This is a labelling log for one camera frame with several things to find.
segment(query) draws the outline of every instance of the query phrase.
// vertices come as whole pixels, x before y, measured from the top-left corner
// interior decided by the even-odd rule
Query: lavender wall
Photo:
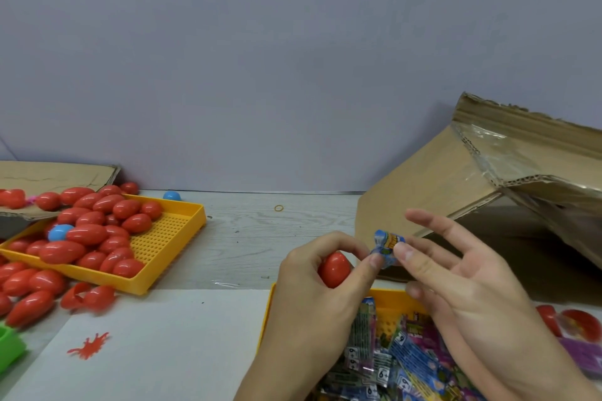
[[[601,25],[599,0],[0,0],[0,138],[146,188],[364,190],[464,90],[602,128]]]

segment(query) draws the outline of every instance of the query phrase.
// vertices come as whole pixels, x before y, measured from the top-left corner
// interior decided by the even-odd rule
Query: white table surface
[[[163,190],[140,195],[161,198]],[[359,195],[180,192],[202,203],[207,225],[184,249],[155,289],[269,289],[278,266],[297,246],[333,230],[353,234]],[[284,209],[276,212],[274,207]],[[403,288],[376,281],[375,287]],[[63,327],[69,313],[56,308],[22,336],[29,353],[0,376],[0,399]]]

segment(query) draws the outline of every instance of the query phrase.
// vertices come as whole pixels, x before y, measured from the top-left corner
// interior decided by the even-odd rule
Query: yellow plastic tray
[[[51,219],[37,222],[4,242],[0,245],[0,253],[11,261],[23,261],[36,268],[51,268],[63,273],[68,278],[98,285],[111,285],[117,290],[133,293],[134,295],[143,295],[176,255],[184,249],[195,233],[205,225],[207,217],[205,216],[205,208],[198,203],[161,200],[139,195],[124,194],[124,196],[139,202],[156,200],[163,207],[163,215],[153,222],[150,230],[132,236],[131,245],[134,256],[145,262],[146,266],[131,279],[75,265],[49,265],[34,255],[16,253],[7,249],[13,240],[42,231]]]
[[[276,284],[272,284],[270,289],[270,297],[267,300],[266,314],[264,315],[263,325],[261,326],[260,341],[261,344],[263,333],[266,329],[267,319],[270,315],[270,307],[272,306],[272,298],[276,290]],[[383,333],[387,336],[392,336],[395,332],[395,327],[402,314],[411,315],[414,312],[426,314],[425,308],[414,298],[410,297],[403,290],[389,289],[371,289],[368,296],[374,298],[376,305],[376,335],[381,336]]]

